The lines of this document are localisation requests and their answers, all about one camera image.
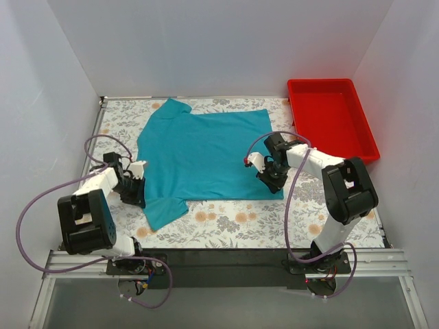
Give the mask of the teal t shirt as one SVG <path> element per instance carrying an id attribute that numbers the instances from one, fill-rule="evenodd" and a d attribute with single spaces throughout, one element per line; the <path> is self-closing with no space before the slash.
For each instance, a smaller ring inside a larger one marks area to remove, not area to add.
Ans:
<path id="1" fill-rule="evenodd" d="M 266 109 L 194 114 L 168 99 L 137 138 L 137 158 L 148 162 L 143 212 L 151 229 L 185 215 L 188 201 L 283 199 L 244 166 L 252 142 L 271 130 Z"/>

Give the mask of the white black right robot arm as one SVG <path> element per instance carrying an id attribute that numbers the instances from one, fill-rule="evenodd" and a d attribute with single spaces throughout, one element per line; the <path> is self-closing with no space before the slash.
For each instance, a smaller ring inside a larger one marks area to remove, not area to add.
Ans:
<path id="1" fill-rule="evenodd" d="M 299 134 L 287 142 L 284 131 L 260 136 L 269 154 L 248 149 L 244 164 L 257 170 L 257 178 L 275 194 L 285 185 L 287 172 L 295 168 L 323 183 L 325 204 L 329 216 L 319 235 L 312 241 L 307 258 L 298 258 L 291 248 L 293 260 L 310 264 L 318 272 L 326 272 L 335 264 L 353 228 L 379 203 L 377 192 L 361 158 L 340 158 L 317 150 Z"/>

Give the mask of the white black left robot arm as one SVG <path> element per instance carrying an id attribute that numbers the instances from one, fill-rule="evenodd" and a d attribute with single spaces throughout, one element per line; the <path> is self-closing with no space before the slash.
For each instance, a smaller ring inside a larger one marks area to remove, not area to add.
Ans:
<path id="1" fill-rule="evenodd" d="M 68 254 L 97 254 L 122 258 L 129 273 L 145 269 L 146 258 L 139 253 L 139 244 L 129 236 L 117 236 L 108 196 L 114 192 L 121 202 L 145 208 L 145 177 L 147 162 L 134 161 L 123 168 L 121 156 L 104 154 L 104 164 L 72 195 L 58 200 L 62 240 Z"/>

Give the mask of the floral patterned table mat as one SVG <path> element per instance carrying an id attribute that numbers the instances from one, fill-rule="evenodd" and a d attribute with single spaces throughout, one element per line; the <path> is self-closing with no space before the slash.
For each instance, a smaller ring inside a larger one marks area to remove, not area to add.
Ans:
<path id="1" fill-rule="evenodd" d="M 93 156 L 137 151 L 137 137 L 160 99 L 105 99 L 99 112 Z M 144 248 L 307 248 L 327 220 L 323 186 L 302 173 L 292 203 L 272 201 L 192 201 L 188 213 L 160 230 L 149 226 L 142 210 L 121 202 L 108 204 L 119 235 L 133 236 Z"/>

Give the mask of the red plastic tray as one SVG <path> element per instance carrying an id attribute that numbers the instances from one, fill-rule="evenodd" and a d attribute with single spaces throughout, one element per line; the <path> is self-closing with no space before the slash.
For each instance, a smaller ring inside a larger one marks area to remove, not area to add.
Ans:
<path id="1" fill-rule="evenodd" d="M 303 79 L 287 82 L 296 132 L 332 156 L 380 159 L 352 80 Z"/>

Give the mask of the aluminium frame rail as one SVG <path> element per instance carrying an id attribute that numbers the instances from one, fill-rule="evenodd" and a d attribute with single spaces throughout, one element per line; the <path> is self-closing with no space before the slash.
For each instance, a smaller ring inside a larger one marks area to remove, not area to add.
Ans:
<path id="1" fill-rule="evenodd" d="M 307 289 L 316 297 L 334 297 L 344 292 L 335 280 L 382 277 L 398 278 L 413 324 L 428 323 L 414 287 L 413 277 L 400 249 L 344 246 L 340 251 L 311 260 L 310 249 L 295 249 L 291 255 L 281 249 L 145 249 L 138 256 L 116 257 L 99 254 L 69 255 L 52 251 L 43 272 L 43 284 L 29 323 L 42 328 L 57 276 L 86 276 L 147 281 L 155 289 L 167 289 L 167 268 L 175 288 L 201 287 L 287 287 Z"/>

